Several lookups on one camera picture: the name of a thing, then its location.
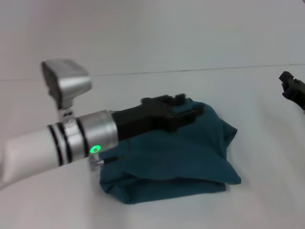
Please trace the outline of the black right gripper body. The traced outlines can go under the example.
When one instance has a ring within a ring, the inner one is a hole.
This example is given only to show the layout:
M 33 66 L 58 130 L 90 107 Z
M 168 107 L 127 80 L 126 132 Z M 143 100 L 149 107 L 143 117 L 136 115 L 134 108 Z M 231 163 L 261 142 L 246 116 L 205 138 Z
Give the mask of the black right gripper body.
M 294 79 L 294 83 L 287 84 L 287 89 L 288 88 L 294 90 L 294 99 L 291 101 L 296 103 L 299 107 L 301 107 L 304 110 L 305 109 L 305 84 L 298 79 Z

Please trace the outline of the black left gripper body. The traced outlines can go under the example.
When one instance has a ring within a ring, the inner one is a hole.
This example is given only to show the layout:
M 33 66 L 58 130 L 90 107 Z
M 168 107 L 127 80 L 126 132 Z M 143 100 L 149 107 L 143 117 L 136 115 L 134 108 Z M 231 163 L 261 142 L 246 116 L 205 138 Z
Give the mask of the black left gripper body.
M 119 141 L 152 130 L 168 131 L 174 101 L 173 96 L 143 98 L 139 106 L 112 113 Z

